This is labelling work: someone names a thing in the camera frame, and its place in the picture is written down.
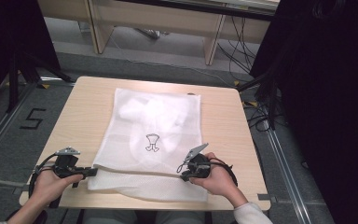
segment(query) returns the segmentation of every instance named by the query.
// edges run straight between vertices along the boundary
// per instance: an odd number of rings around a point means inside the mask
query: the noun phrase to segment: person's left hand
[[[44,204],[49,204],[60,197],[66,187],[79,182],[82,178],[83,175],[70,175],[61,179],[51,170],[42,171],[34,184],[32,197],[36,197]]]

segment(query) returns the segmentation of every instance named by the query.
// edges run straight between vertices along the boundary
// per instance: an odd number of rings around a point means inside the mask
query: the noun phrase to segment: desk
[[[201,95],[201,131],[212,151],[227,164],[233,164],[239,188],[249,201],[268,210],[270,201],[259,201],[257,194],[267,194],[248,129],[240,96],[234,89],[145,82],[136,80],[81,77],[71,92],[65,107],[39,158],[38,164],[55,151],[67,146],[81,151],[77,166],[91,166],[111,119],[116,88],[149,92],[195,93]],[[128,208],[158,210],[232,210],[222,196],[208,195],[206,203],[157,203],[130,198],[116,192],[87,189],[88,180],[77,189],[62,195],[60,206],[72,208]],[[27,200],[22,193],[20,204]]]
[[[114,0],[38,0],[38,2],[45,17],[87,22],[90,25],[96,53],[103,53],[115,26],[203,36],[206,64],[213,62],[218,39],[238,40],[232,19],[225,15]],[[244,8],[244,11],[253,9],[268,11],[271,14],[279,4],[279,0],[176,2],[196,2],[227,8],[240,7]],[[235,18],[234,22],[239,29],[241,18]],[[269,21],[246,19],[243,39],[245,42],[259,44],[268,28]]]

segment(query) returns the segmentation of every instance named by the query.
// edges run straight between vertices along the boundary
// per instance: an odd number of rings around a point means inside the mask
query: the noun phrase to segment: person's right hand
[[[213,159],[216,156],[212,152],[205,154],[205,156],[209,161],[220,162]],[[248,203],[243,193],[234,184],[229,173],[219,165],[211,166],[211,173],[207,178],[191,177],[190,182],[207,189],[212,194],[226,197],[234,207]]]

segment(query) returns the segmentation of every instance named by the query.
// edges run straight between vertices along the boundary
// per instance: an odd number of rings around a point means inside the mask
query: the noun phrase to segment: sleeve
[[[255,203],[246,203],[234,209],[239,224],[272,224]]]

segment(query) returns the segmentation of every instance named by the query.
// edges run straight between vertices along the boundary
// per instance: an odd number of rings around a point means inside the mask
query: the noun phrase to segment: mesh laundry bag
[[[117,89],[113,115],[94,160],[89,189],[153,201],[205,202],[205,189],[176,170],[201,145],[200,96]]]

